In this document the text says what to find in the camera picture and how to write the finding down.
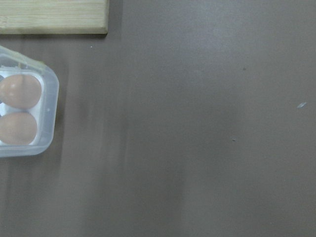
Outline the clear plastic egg box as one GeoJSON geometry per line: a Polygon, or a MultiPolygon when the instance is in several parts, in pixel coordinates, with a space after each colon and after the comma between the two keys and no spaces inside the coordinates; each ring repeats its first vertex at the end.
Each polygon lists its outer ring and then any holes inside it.
{"type": "Polygon", "coordinates": [[[56,74],[44,63],[33,60],[5,47],[0,48],[0,81],[11,75],[32,75],[41,84],[39,102],[30,109],[18,109],[0,101],[0,117],[10,113],[31,114],[37,122],[37,134],[28,145],[9,145],[0,141],[0,156],[32,156],[45,151],[51,144],[57,110],[59,81],[56,74]]]}

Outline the brown egg in box rear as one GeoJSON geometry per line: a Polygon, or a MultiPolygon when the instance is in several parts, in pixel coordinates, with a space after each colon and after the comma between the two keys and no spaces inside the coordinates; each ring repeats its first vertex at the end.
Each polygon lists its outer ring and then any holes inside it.
{"type": "Polygon", "coordinates": [[[40,100],[39,80],[32,75],[11,75],[0,82],[0,100],[18,109],[30,109],[40,100]]]}

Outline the brown egg in box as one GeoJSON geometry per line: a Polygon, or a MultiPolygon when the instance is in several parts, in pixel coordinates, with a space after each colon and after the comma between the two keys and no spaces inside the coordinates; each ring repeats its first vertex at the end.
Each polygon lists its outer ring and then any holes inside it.
{"type": "Polygon", "coordinates": [[[29,113],[10,113],[0,118],[0,140],[9,145],[28,145],[36,137],[37,122],[29,113]]]}
{"type": "Polygon", "coordinates": [[[18,109],[30,109],[40,100],[39,80],[32,75],[11,75],[0,82],[0,100],[18,109]]]}

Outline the brown egg in box front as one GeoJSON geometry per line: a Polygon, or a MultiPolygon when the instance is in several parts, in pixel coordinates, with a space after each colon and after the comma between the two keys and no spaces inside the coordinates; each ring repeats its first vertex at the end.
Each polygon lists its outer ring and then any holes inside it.
{"type": "Polygon", "coordinates": [[[9,145],[28,145],[36,137],[37,122],[29,113],[10,113],[0,118],[0,140],[9,145]]]}

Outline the bamboo cutting board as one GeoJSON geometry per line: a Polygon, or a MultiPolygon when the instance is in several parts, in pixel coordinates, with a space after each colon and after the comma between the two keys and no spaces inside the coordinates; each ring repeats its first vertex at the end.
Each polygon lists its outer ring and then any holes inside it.
{"type": "Polygon", "coordinates": [[[101,34],[108,32],[108,0],[2,0],[0,33],[101,34]]]}

